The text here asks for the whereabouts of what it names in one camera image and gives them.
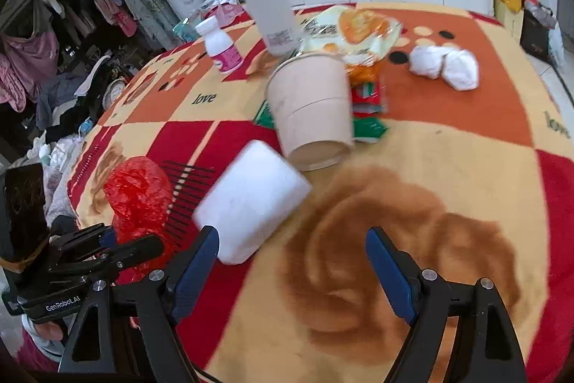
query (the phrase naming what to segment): red plastic bag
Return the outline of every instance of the red plastic bag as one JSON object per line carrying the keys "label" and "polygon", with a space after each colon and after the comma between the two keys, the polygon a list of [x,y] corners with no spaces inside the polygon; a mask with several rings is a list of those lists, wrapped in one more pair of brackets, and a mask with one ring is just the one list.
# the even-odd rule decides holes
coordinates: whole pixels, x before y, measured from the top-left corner
{"label": "red plastic bag", "polygon": [[174,248],[164,232],[172,192],[163,169],[146,156],[127,159],[112,171],[104,192],[116,213],[112,225],[118,243],[147,234],[155,234],[164,243],[164,252],[159,257],[134,266],[133,277],[122,275],[122,279],[139,281],[150,271],[164,268]]}

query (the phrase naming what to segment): metal screw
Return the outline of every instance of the metal screw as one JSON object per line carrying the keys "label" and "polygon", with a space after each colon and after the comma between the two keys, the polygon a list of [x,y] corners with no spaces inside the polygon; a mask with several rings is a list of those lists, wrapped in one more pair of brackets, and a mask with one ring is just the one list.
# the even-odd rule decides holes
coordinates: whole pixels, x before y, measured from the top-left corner
{"label": "metal screw", "polygon": [[426,270],[423,270],[423,278],[427,281],[434,281],[438,278],[438,274],[436,271],[427,268]]}
{"label": "metal screw", "polygon": [[492,280],[489,280],[488,278],[481,279],[480,285],[485,289],[492,289],[494,287],[494,283],[492,282]]}
{"label": "metal screw", "polygon": [[149,278],[152,281],[161,281],[165,276],[165,273],[163,270],[153,270],[150,274],[149,274]]}
{"label": "metal screw", "polygon": [[94,284],[92,284],[92,289],[96,292],[99,292],[101,290],[104,290],[106,286],[107,282],[105,280],[97,280],[96,282],[94,282]]}

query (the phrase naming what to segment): white plastic bottle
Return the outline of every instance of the white plastic bottle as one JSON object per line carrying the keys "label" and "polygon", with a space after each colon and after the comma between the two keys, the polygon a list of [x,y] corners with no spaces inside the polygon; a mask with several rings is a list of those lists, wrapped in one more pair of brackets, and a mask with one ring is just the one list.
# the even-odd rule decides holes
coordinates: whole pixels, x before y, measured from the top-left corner
{"label": "white plastic bottle", "polygon": [[289,0],[245,0],[267,51],[283,55],[299,45],[300,30]]}
{"label": "white plastic bottle", "polygon": [[217,18],[209,17],[195,27],[202,35],[206,52],[221,73],[229,73],[241,67],[243,58],[231,37],[219,28]]}

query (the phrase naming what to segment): white container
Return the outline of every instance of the white container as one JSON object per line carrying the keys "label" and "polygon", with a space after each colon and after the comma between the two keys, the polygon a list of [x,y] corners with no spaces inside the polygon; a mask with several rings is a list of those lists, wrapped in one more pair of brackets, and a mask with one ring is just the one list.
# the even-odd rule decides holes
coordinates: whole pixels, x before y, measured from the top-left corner
{"label": "white container", "polygon": [[202,35],[206,52],[221,73],[229,73],[241,67],[243,58],[231,37],[219,28],[217,17],[209,17],[195,27]]}
{"label": "white container", "polygon": [[298,46],[300,29],[289,0],[245,0],[267,51],[283,55]]}
{"label": "white container", "polygon": [[217,257],[243,263],[311,191],[311,184],[266,143],[252,140],[193,212],[197,228],[219,234]]}

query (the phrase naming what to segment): red packaging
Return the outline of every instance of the red packaging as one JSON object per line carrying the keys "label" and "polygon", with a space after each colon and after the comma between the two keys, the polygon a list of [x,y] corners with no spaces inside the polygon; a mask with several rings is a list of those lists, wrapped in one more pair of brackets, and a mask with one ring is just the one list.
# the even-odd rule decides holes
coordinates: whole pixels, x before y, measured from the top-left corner
{"label": "red packaging", "polygon": [[387,112],[386,87],[381,80],[368,82],[351,88],[353,114],[355,117],[368,117],[378,112]]}

